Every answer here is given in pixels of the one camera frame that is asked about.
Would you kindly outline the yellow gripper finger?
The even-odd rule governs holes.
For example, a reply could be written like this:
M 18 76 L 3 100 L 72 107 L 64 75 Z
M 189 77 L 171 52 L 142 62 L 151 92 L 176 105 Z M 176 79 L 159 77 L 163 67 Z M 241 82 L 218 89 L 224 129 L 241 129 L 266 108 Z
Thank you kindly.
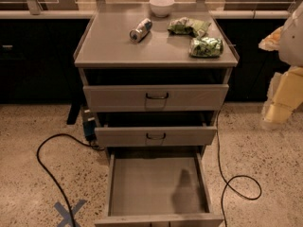
M 291 66 L 281 74 L 274 73 L 261 115 L 261 126 L 275 130 L 284 124 L 303 103 L 303 68 Z
M 277 28 L 267 37 L 261 40 L 258 47 L 265 51 L 275 51 L 279 49 L 280 35 L 282 27 Z

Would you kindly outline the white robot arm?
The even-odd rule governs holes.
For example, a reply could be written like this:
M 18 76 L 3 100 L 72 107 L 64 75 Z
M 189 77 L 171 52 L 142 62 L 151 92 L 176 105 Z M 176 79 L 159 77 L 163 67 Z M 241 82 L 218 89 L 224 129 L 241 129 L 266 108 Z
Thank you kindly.
M 262 39 L 258 47 L 276 50 L 279 59 L 290 65 L 285 73 L 274 73 L 262 108 L 261 126 L 274 130 L 303 103 L 303 2 L 285 24 Z

